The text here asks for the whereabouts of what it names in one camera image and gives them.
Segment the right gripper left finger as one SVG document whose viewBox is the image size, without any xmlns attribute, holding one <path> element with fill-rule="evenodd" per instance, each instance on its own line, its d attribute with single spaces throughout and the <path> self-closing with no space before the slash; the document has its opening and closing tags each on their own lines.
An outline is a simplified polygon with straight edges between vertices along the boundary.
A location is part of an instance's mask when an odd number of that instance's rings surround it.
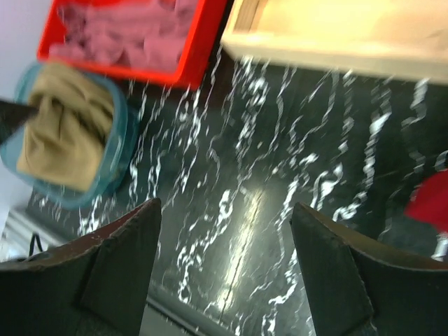
<svg viewBox="0 0 448 336">
<path fill-rule="evenodd" d="M 1 264 L 2 335 L 138 335 L 161 201 L 67 244 Z"/>
</svg>

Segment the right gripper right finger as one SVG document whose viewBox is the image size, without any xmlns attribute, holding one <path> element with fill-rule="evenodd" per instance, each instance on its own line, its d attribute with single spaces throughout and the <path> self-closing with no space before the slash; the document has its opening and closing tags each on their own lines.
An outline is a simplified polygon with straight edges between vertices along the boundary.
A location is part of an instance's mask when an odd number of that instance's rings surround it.
<svg viewBox="0 0 448 336">
<path fill-rule="evenodd" d="M 446 335 L 447 264 L 297 203 L 290 220 L 317 335 Z"/>
</svg>

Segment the red pleated skirt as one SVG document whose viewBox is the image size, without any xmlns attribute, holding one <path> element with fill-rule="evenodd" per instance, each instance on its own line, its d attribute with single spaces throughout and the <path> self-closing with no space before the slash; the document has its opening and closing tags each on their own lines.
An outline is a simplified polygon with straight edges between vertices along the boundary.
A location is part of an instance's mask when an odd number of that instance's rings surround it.
<svg viewBox="0 0 448 336">
<path fill-rule="evenodd" d="M 409 201 L 405 214 L 432 225 L 439 232 L 447 232 L 447 178 L 447 170 L 427 178 Z"/>
</svg>

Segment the tan brown garment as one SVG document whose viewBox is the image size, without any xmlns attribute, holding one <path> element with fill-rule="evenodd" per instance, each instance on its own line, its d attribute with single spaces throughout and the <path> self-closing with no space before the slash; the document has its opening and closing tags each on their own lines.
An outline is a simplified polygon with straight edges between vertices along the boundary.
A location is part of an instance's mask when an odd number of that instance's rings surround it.
<svg viewBox="0 0 448 336">
<path fill-rule="evenodd" d="M 103 160 L 115 107 L 109 90 L 62 63 L 47 63 L 28 104 L 37 116 L 24 126 L 16 169 L 52 184 L 87 191 Z"/>
</svg>

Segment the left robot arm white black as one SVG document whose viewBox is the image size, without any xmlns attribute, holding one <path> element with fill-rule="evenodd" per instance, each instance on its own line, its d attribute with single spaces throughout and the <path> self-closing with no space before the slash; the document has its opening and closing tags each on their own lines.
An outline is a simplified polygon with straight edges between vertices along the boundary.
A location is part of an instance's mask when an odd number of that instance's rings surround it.
<svg viewBox="0 0 448 336">
<path fill-rule="evenodd" d="M 33 106 L 1 100 L 0 144 L 6 143 L 29 119 L 38 114 L 39 110 Z"/>
</svg>

